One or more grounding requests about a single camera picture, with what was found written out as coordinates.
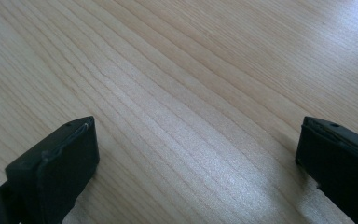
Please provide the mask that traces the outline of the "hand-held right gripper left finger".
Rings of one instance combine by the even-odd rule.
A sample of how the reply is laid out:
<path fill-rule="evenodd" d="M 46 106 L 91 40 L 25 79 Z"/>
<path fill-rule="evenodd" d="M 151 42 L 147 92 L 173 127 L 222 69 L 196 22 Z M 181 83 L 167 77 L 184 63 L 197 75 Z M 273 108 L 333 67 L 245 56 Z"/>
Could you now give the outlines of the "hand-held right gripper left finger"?
<path fill-rule="evenodd" d="M 98 166 L 94 117 L 63 124 L 6 168 L 12 224 L 60 224 Z"/>

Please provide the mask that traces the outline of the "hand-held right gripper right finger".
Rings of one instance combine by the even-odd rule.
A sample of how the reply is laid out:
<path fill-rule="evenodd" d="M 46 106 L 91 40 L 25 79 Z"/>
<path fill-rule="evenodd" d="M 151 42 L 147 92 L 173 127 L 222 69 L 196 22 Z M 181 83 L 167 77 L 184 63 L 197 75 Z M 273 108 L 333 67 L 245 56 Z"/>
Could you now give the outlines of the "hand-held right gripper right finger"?
<path fill-rule="evenodd" d="M 305 117 L 296 151 L 300 165 L 358 224 L 358 134 L 334 122 Z"/>

